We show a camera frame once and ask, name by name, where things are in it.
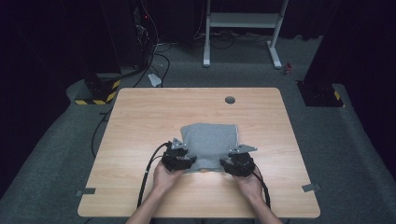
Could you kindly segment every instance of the stand leg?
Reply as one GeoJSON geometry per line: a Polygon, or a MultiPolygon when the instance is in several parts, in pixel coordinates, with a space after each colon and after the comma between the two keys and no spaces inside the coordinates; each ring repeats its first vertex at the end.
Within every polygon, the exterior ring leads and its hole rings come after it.
{"type": "Polygon", "coordinates": [[[207,0],[204,67],[210,66],[210,0],[207,0]]]}
{"type": "Polygon", "coordinates": [[[271,58],[273,59],[274,67],[276,69],[282,68],[282,63],[280,62],[279,57],[277,56],[276,53],[275,44],[277,41],[277,37],[279,35],[280,27],[282,26],[283,18],[285,17],[285,11],[286,11],[286,7],[288,6],[288,2],[289,0],[283,1],[282,8],[280,9],[280,13],[277,18],[276,28],[274,30],[273,38],[271,41],[267,41],[268,49],[270,50],[271,58]]]}

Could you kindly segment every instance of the white metal stand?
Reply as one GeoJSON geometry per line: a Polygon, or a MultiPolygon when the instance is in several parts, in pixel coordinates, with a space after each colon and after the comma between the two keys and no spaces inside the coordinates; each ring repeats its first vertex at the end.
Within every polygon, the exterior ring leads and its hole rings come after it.
{"type": "Polygon", "coordinates": [[[245,28],[272,28],[274,34],[271,41],[267,41],[274,67],[282,68],[277,56],[275,44],[279,30],[285,17],[289,0],[284,0],[279,13],[218,13],[210,12],[210,0],[207,0],[204,67],[210,66],[210,27],[245,27],[245,28]]]}

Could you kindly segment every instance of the human hand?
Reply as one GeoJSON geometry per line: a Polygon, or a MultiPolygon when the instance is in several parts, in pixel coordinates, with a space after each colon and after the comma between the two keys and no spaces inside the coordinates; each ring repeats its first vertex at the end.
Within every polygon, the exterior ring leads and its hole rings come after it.
{"type": "Polygon", "coordinates": [[[159,161],[154,170],[154,184],[152,190],[158,191],[161,194],[166,193],[175,185],[177,179],[183,173],[183,170],[170,172],[165,168],[163,163],[159,161]]]}
{"type": "MultiPolygon", "coordinates": [[[[254,170],[256,175],[259,175],[259,170],[254,170]]],[[[248,200],[253,201],[254,199],[262,199],[262,183],[254,176],[249,175],[247,177],[233,175],[233,179],[236,181],[239,190],[242,195],[248,200]]]]}

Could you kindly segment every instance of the black and yellow tape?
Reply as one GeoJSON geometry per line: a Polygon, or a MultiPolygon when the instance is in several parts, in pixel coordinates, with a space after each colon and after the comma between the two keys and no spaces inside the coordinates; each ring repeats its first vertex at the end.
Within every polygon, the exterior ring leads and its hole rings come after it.
{"type": "Polygon", "coordinates": [[[107,105],[110,104],[116,96],[117,88],[120,85],[120,80],[113,83],[108,95],[103,99],[76,99],[77,105],[107,105]]]}
{"type": "Polygon", "coordinates": [[[335,99],[337,100],[337,102],[341,105],[341,107],[345,107],[346,105],[343,103],[343,101],[341,100],[341,96],[338,93],[338,91],[334,90],[334,96],[335,99]]]}

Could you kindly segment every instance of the wooden surface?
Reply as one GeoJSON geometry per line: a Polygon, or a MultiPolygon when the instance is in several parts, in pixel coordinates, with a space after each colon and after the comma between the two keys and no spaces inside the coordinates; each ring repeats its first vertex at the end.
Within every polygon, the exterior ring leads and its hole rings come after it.
{"type": "MultiPolygon", "coordinates": [[[[237,124],[239,143],[257,147],[272,209],[279,217],[318,217],[320,210],[290,120],[275,88],[122,89],[117,97],[78,213],[83,217],[128,217],[154,150],[193,123],[237,124]],[[225,103],[232,96],[235,103],[225,103]]],[[[151,190],[148,176],[145,197],[151,190]]],[[[233,178],[225,173],[184,174],[155,217],[254,217],[233,178]]]]}

